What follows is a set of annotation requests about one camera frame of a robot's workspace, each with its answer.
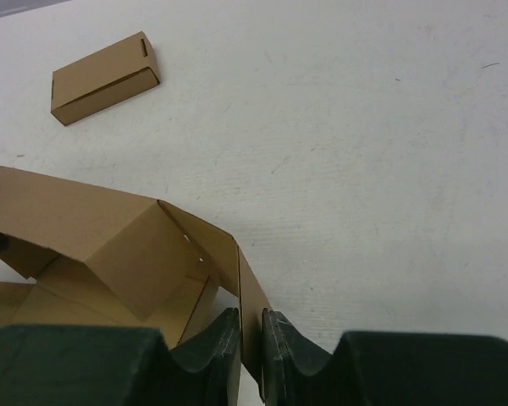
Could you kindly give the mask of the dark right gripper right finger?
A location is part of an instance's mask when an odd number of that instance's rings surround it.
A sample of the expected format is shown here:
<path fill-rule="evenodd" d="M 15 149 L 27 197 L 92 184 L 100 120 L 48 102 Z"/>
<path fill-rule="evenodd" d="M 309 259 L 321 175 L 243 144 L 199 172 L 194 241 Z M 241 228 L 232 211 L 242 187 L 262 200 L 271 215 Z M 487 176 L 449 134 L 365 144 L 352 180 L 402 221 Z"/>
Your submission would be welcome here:
<path fill-rule="evenodd" d="M 329 353 L 278 311 L 262 314 L 267 405 L 508 405 L 508 342 L 354 331 Z"/>

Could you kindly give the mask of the large cardboard box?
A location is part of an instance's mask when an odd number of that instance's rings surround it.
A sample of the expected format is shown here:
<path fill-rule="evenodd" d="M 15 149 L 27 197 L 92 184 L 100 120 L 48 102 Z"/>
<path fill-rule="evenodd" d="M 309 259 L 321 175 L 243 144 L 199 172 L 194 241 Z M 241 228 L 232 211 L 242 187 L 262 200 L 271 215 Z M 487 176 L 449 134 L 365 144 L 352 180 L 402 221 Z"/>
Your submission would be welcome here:
<path fill-rule="evenodd" d="M 239 300 L 241 360 L 262 380 L 268 298 L 224 230 L 166 201 L 0 167 L 0 327 L 150 326 L 170 346 L 193 337 L 219 289 Z"/>

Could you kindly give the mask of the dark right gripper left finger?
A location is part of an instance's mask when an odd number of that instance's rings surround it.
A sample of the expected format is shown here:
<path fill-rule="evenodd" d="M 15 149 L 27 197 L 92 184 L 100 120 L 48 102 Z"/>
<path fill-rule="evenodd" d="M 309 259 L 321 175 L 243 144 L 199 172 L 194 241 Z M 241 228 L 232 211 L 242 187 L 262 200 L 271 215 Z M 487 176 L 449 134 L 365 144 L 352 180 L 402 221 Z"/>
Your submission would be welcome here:
<path fill-rule="evenodd" d="M 0 405 L 234 405 L 239 312 L 175 348 L 156 328 L 0 328 Z"/>

